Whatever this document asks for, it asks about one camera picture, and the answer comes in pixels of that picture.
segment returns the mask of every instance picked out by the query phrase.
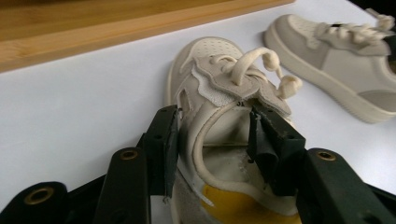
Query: shoe upper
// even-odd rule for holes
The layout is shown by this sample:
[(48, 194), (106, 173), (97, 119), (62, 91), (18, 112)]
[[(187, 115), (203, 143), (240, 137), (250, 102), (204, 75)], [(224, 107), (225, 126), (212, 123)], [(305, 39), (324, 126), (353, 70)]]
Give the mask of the shoe upper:
[(285, 15), (274, 25), (287, 48), (306, 63), (372, 104), (396, 112), (396, 74), (391, 68), (391, 56), (396, 52), (387, 41), (396, 38), (389, 31), (393, 23), (392, 17), (384, 16), (372, 27), (327, 24)]
[[(281, 80), (278, 88), (253, 65), (260, 56), (267, 70), (278, 74)], [(179, 153), (177, 167), (206, 205), (214, 206), (203, 193), (205, 186), (210, 186), (246, 194), (282, 215), (290, 216), (297, 212), (295, 199), (279, 198), (265, 189), (264, 182), (258, 180), (262, 178), (258, 167), (253, 167), (255, 164), (249, 164), (246, 158), (238, 160), (236, 154), (239, 152), (229, 157), (230, 163), (253, 171), (249, 175), (240, 171), (217, 175), (217, 161), (204, 161), (210, 152), (203, 148), (245, 147), (248, 144), (251, 105), (269, 106), (287, 119), (290, 109), (285, 99), (292, 96), (301, 84), (297, 77), (283, 76), (276, 54), (265, 48), (244, 54), (231, 41), (206, 37), (191, 42), (178, 54), (168, 77), (165, 99), (167, 104), (177, 104), (181, 108), (179, 143), (183, 149)], [(214, 157), (223, 160), (227, 158), (226, 154)]]

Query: lace end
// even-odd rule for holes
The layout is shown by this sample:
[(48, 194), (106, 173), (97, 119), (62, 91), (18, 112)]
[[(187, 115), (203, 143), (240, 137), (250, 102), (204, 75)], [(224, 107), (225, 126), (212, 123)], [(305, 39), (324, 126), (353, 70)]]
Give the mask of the lace end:
[(281, 99), (288, 99), (295, 95), (297, 90), (303, 86), (303, 82), (298, 77), (284, 76), (280, 79), (280, 84), (276, 90), (276, 96)]

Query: shoe sole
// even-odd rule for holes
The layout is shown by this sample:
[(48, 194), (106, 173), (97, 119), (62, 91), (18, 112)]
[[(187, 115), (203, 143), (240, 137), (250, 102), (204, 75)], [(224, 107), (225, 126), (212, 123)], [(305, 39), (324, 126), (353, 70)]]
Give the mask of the shoe sole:
[(367, 123), (377, 123), (396, 116), (396, 113), (371, 104), (337, 79), (300, 59), (281, 41), (273, 24), (264, 32), (263, 40), (269, 48), (277, 53), (286, 68), (325, 91), (356, 118)]

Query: white table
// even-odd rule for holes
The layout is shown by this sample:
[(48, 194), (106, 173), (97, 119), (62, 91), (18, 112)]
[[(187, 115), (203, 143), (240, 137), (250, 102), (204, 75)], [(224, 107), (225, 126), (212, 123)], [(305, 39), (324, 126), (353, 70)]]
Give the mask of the white table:
[[(170, 64), (190, 41), (213, 35), (255, 49), (270, 22), (284, 14), (375, 22), (346, 0), (297, 0), (0, 74), (0, 209), (33, 184), (60, 181), (72, 190), (105, 174), (111, 155), (134, 147), (163, 107)], [(340, 153), (366, 183), (396, 194), (396, 119), (363, 123), (306, 82), (289, 104), (306, 148)], [(171, 223), (161, 197), (153, 197), (152, 220)]]

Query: mounting hole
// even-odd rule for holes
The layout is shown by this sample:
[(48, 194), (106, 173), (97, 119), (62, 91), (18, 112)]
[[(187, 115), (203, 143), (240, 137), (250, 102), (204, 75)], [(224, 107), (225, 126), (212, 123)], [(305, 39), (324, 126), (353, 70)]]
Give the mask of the mounting hole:
[(336, 159), (336, 157), (330, 152), (320, 151), (317, 153), (317, 155), (324, 161), (335, 161)]
[(29, 205), (35, 205), (39, 203), (43, 203), (48, 200), (53, 194), (53, 188), (51, 187), (43, 187), (41, 189), (35, 189), (30, 194), (28, 194), (24, 202)]
[(134, 158), (136, 158), (138, 155), (137, 151), (135, 150), (127, 150), (127, 151), (123, 151), (120, 154), (120, 157), (123, 161), (128, 161), (128, 160), (133, 160)]
[(127, 210), (118, 210), (111, 215), (112, 223), (124, 223), (124, 221), (128, 218), (129, 213)]
[(382, 224), (382, 221), (374, 216), (373, 214), (371, 214), (370, 212), (364, 212), (360, 214), (360, 218), (363, 219), (363, 221), (365, 223), (369, 223), (369, 224)]

